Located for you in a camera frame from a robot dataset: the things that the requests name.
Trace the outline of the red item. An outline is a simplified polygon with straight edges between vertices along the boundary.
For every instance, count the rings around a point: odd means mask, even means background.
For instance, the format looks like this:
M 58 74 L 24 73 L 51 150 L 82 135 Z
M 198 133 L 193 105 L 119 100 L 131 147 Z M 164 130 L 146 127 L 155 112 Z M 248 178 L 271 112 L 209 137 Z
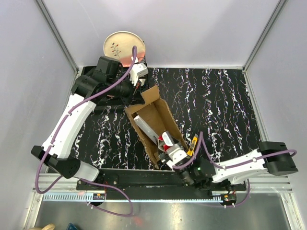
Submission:
M 173 147 L 177 144 L 178 141 L 173 138 L 168 131 L 164 132 L 157 139 L 157 146 L 160 151 L 166 152 L 169 148 Z

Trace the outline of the brown cardboard express box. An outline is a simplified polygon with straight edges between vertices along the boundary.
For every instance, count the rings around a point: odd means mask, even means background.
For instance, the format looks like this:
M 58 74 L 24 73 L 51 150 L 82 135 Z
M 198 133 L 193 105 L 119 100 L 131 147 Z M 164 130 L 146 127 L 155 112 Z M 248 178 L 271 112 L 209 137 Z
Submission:
M 176 121 L 170 111 L 167 102 L 161 98 L 159 88 L 157 85 L 141 93 L 144 99 L 144 104 L 130 105 L 125 108 L 125 113 L 130 120 L 130 123 L 141 143 L 144 146 L 146 155 L 149 157 L 151 163 L 156 169 L 159 168 L 158 147 L 150 138 L 145 135 L 143 131 L 137 126 L 134 118 L 140 116 L 156 134 L 162 135 L 163 132 L 168 131 L 177 140 L 181 142 L 184 148 L 188 148 L 187 143 L 179 130 Z

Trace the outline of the yellow utility knife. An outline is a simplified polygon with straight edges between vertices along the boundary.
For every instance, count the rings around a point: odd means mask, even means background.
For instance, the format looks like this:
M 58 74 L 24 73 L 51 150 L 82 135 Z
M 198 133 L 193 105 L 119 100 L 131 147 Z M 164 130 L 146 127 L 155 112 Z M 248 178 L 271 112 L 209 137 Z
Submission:
M 193 156 L 194 150 L 195 150 L 195 148 L 196 148 L 197 141 L 198 141 L 198 135 L 195 134 L 194 137 L 193 137 L 193 139 L 192 139 L 192 141 L 191 141 L 191 143 L 190 143 L 189 150 L 188 150 L 188 152 L 187 152 L 187 155 L 188 155 L 189 157 L 192 157 L 192 156 Z

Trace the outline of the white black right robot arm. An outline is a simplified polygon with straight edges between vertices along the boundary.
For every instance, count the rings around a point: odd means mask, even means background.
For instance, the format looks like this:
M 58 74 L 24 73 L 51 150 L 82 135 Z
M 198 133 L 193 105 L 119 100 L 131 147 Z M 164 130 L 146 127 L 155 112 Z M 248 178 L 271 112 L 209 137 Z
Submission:
M 190 157 L 179 144 L 159 152 L 162 164 L 173 169 L 184 186 L 206 190 L 232 190 L 250 177 L 269 173 L 284 176 L 298 172 L 293 160 L 296 150 L 283 142 L 260 142 L 248 154 L 223 162 L 213 162 L 209 157 Z

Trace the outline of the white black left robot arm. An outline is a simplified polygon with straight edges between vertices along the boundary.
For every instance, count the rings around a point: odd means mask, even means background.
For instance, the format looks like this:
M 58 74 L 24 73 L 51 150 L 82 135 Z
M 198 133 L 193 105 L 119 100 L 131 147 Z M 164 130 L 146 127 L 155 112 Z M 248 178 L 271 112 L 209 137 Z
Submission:
M 99 58 L 96 67 L 76 79 L 67 106 L 56 127 L 40 146 L 33 146 L 31 154 L 64 178 L 81 178 L 94 190 L 103 186 L 99 170 L 70 155 L 73 143 L 94 111 L 104 106 L 142 104 L 141 90 L 148 75 L 144 61 L 136 60 L 131 67 L 110 57 Z

